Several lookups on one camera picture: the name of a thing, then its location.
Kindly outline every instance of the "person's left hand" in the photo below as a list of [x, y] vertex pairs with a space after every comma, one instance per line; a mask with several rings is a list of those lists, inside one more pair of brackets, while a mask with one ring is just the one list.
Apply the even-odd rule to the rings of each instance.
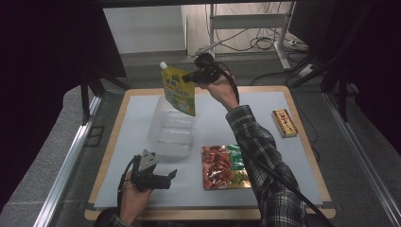
[[131, 171], [127, 172], [121, 199], [120, 219], [127, 224], [133, 222], [142, 214], [148, 205], [152, 189], [140, 192], [130, 181]]

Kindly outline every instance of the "small box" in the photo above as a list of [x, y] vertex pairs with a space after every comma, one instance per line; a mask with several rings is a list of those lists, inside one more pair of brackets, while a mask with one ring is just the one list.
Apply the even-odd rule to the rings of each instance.
[[293, 137], [298, 134], [298, 130], [286, 109], [273, 111], [272, 116], [283, 137]]
[[202, 147], [201, 164], [205, 190], [251, 187], [238, 145]]

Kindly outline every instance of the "hand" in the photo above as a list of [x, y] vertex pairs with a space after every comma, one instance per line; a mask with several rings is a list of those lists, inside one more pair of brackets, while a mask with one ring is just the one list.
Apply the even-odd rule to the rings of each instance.
[[201, 89], [207, 89], [210, 92], [210, 95], [212, 95], [215, 100], [220, 102], [227, 109], [227, 111], [231, 111], [233, 108], [238, 106], [233, 88], [231, 87], [228, 79], [223, 75], [220, 75], [218, 80], [213, 83], [200, 83], [199, 86]]
[[120, 219], [129, 225], [142, 214], [148, 205], [152, 189], [140, 192], [130, 181], [131, 171], [127, 172], [121, 199]]

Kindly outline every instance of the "power strip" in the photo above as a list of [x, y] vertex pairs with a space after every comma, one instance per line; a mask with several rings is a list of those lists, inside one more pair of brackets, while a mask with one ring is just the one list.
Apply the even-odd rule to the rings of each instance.
[[307, 65], [298, 75], [303, 78], [304, 76], [310, 74], [313, 70], [317, 69], [318, 67], [314, 64]]

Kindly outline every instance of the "white board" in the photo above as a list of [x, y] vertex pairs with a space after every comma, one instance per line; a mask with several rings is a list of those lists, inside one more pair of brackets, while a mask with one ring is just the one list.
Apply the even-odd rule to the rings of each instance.
[[[148, 148], [148, 129], [159, 96], [132, 96], [128, 104], [115, 150], [103, 185], [98, 193], [95, 208], [116, 207], [117, 186], [121, 174], [135, 154], [142, 154]], [[271, 112], [287, 109], [281, 92], [240, 94], [241, 105], [250, 105], [257, 122], [268, 129], [276, 140], [284, 161], [292, 169], [301, 192], [314, 204], [322, 204], [322, 196], [305, 156], [299, 136], [282, 138]], [[227, 111], [209, 94], [196, 94], [197, 116], [193, 121], [193, 143], [189, 155], [184, 158], [168, 158], [162, 150], [156, 153], [159, 164], [154, 171], [167, 175], [178, 169], [177, 176], [168, 190], [154, 190], [148, 207], [256, 207], [253, 191], [246, 189], [226, 189], [205, 191], [201, 177], [201, 147], [236, 144], [225, 115]]]

